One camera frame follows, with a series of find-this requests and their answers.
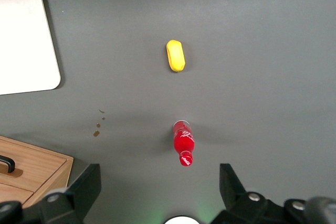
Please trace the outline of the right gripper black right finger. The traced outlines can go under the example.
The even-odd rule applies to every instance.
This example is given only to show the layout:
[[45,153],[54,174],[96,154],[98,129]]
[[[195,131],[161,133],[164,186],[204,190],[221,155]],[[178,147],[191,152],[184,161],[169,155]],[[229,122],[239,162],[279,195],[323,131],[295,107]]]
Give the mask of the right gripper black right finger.
[[230,164],[220,164],[219,191],[225,209],[212,223],[285,223],[283,208],[257,192],[246,191]]

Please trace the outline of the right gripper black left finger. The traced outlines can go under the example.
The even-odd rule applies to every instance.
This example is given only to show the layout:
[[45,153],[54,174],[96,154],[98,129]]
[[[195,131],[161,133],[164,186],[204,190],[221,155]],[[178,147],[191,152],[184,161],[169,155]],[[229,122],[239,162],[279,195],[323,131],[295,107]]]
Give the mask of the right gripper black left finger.
[[54,190],[39,202],[41,223],[83,223],[100,192],[100,165],[90,164],[69,187]]

